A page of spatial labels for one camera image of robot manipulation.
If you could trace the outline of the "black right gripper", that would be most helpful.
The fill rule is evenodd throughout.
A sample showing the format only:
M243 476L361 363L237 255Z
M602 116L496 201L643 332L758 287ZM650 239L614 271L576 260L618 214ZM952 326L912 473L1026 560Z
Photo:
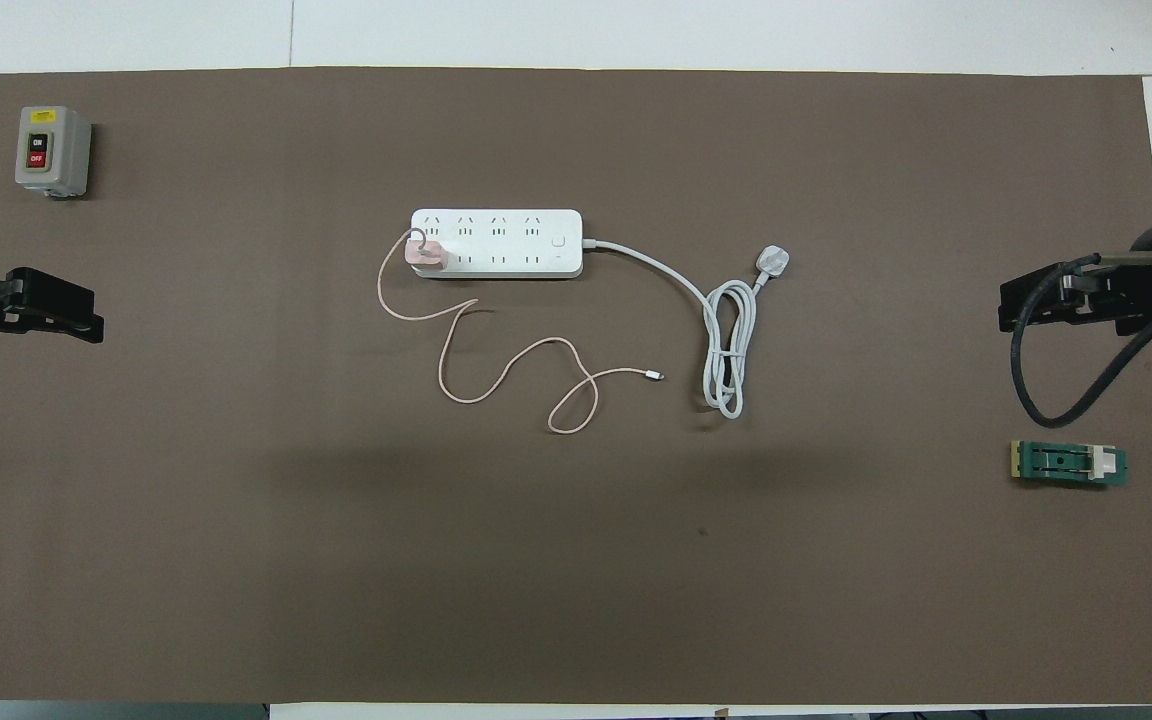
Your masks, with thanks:
M1094 253L1075 260L1061 281L1043 286L1056 270L1064 270L1064 263L1001 285L998 332L1011 333L1026 319L1026 325L1111 323L1117 336L1132 336L1151 323L1152 251ZM1030 302L1039 287L1038 300Z

